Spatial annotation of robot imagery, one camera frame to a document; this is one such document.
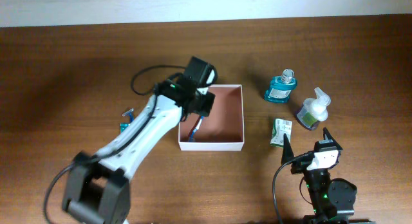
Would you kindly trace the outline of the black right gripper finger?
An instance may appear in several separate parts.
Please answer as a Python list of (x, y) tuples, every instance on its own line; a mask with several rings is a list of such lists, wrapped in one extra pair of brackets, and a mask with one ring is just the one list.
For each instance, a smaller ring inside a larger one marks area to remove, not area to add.
[(287, 134), (283, 135), (283, 152), (281, 157), (281, 164), (286, 164), (290, 160), (294, 159), (294, 153), (290, 145), (289, 137)]
[(338, 151), (342, 151), (342, 147), (339, 145), (339, 143), (334, 139), (334, 137), (330, 134), (329, 130), (324, 127), (323, 128), (323, 138), (324, 140), (327, 140), (333, 144), (337, 148)]

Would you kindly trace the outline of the clear foam soap dispenser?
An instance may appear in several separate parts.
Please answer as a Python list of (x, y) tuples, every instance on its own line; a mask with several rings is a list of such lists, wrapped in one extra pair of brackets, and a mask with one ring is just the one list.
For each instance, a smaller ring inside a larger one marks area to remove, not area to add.
[(297, 121), (307, 130), (317, 129), (321, 122), (328, 118), (327, 107), (331, 104), (331, 98), (321, 88), (314, 89), (316, 97), (306, 98), (296, 112)]

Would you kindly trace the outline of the blue white toothbrush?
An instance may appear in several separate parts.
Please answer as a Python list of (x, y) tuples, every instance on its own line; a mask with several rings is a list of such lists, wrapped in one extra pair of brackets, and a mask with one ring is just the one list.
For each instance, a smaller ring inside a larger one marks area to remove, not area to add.
[(198, 117), (197, 121), (194, 124), (194, 127), (192, 128), (191, 132), (189, 133), (189, 139), (188, 139), (189, 142), (195, 142), (194, 135), (200, 129), (203, 119), (204, 119), (204, 116)]

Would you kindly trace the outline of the teal mouthwash bottle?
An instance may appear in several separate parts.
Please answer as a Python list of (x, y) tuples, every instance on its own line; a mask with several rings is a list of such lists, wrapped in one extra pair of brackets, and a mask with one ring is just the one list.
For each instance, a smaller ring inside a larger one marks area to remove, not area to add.
[(285, 69), (280, 76), (270, 81), (270, 87), (265, 91), (264, 99), (272, 103), (287, 103), (291, 92), (297, 87), (294, 71)]

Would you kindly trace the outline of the teal toothpaste tube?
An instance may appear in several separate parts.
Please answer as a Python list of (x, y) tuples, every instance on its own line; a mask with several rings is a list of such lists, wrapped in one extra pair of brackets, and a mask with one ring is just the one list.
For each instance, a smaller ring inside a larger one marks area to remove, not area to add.
[(119, 124), (119, 129), (120, 132), (122, 133), (123, 131), (125, 131), (125, 129), (130, 125), (130, 123), (120, 123)]

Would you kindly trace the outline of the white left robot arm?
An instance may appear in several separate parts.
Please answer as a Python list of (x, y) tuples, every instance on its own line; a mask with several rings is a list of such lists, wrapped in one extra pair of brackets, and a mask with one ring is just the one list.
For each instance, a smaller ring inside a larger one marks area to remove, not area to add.
[(158, 141), (190, 114), (209, 116), (215, 95), (208, 88), (216, 68), (192, 57), (178, 73), (147, 91), (148, 103), (114, 140), (94, 155), (80, 152), (69, 173), (62, 210), (79, 223), (127, 223), (130, 183)]

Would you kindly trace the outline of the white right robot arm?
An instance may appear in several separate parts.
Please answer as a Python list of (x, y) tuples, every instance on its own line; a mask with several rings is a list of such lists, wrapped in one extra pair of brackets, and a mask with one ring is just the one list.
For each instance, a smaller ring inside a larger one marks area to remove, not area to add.
[(323, 128), (323, 139), (314, 144), (314, 149), (295, 156), (289, 139), (283, 136), (284, 146), (281, 167), (291, 166), (292, 174), (302, 174), (310, 195), (312, 215), (305, 215), (302, 223), (349, 223), (357, 187), (342, 178), (330, 178), (329, 170), (339, 163), (342, 147)]

